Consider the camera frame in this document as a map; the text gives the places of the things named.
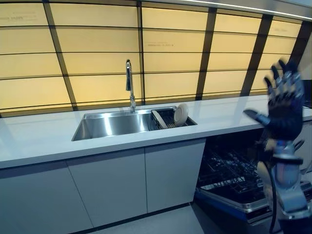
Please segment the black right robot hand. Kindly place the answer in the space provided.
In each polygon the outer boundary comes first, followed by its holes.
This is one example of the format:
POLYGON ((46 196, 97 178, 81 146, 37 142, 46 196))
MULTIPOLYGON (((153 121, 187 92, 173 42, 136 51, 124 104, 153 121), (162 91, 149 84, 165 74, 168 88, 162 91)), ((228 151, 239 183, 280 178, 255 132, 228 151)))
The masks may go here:
POLYGON ((268 91, 268 115, 253 109, 245 109, 243 113, 260 123, 270 139, 293 141, 303 127, 305 89, 293 60, 285 62, 280 59, 278 64, 282 74, 278 73, 275 65, 271 66, 274 84, 264 77, 268 91))

